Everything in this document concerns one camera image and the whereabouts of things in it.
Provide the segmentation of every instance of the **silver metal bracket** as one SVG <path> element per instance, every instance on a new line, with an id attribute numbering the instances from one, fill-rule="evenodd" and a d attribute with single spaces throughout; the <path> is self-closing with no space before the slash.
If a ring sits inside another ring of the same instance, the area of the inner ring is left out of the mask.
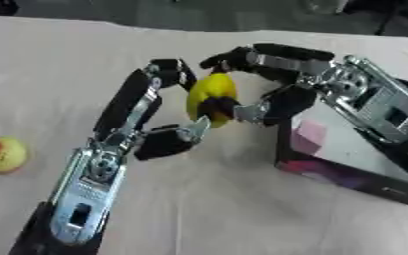
<path id="1" fill-rule="evenodd" d="M 234 119 L 239 122 L 248 122 L 259 124 L 263 121 L 265 114 L 270 108 L 270 102 L 267 100 L 259 101 L 252 105 L 234 106 Z"/>

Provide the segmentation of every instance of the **lemon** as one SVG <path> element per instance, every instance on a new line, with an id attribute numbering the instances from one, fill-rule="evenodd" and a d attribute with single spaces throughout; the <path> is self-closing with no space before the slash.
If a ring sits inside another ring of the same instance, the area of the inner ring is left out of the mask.
<path id="1" fill-rule="evenodd" d="M 225 73 L 211 74 L 192 87 L 187 97 L 187 113 L 189 117 L 196 121 L 198 118 L 198 107 L 209 97 L 227 96 L 237 99 L 237 89 L 235 83 L 229 75 Z M 230 118 L 221 112 L 212 113 L 212 128 L 218 128 L 225 124 Z"/>

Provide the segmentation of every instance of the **black box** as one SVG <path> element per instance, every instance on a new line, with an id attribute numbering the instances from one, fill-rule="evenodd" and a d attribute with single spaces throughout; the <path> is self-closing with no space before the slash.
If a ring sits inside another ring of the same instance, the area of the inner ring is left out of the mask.
<path id="1" fill-rule="evenodd" d="M 278 126 L 276 168 L 408 205 L 408 181 L 294 151 L 292 120 Z"/>

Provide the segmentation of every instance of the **white surface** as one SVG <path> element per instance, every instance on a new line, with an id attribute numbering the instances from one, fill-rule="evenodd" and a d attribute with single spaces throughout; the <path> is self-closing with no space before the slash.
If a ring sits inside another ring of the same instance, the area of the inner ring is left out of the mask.
<path id="1" fill-rule="evenodd" d="M 0 18 L 0 135 L 32 150 L 25 168 L 0 176 L 0 254 L 130 72 L 150 58 L 183 57 L 202 76 L 203 58 L 255 42 L 358 53 L 408 79 L 407 38 Z M 244 103 L 273 86 L 234 78 Z M 185 93 L 164 96 L 153 125 L 186 122 Z M 408 254 L 407 206 L 278 172 L 274 144 L 274 128 L 229 124 L 190 153 L 132 161 L 101 254 Z"/>

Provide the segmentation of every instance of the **small fruit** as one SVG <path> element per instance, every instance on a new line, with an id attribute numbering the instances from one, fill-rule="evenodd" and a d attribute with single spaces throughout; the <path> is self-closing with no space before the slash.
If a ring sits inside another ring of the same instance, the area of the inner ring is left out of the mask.
<path id="1" fill-rule="evenodd" d="M 211 74 L 192 87 L 187 97 L 187 113 L 189 117 L 196 121 L 198 116 L 198 107 L 209 97 L 231 97 L 237 99 L 237 90 L 235 83 L 229 75 L 225 73 Z M 230 118 L 223 113 L 216 112 L 212 114 L 212 128 L 218 128 L 225 124 Z"/>
<path id="2" fill-rule="evenodd" d="M 0 137 L 0 173 L 9 173 L 22 166 L 28 157 L 26 146 L 11 136 Z"/>

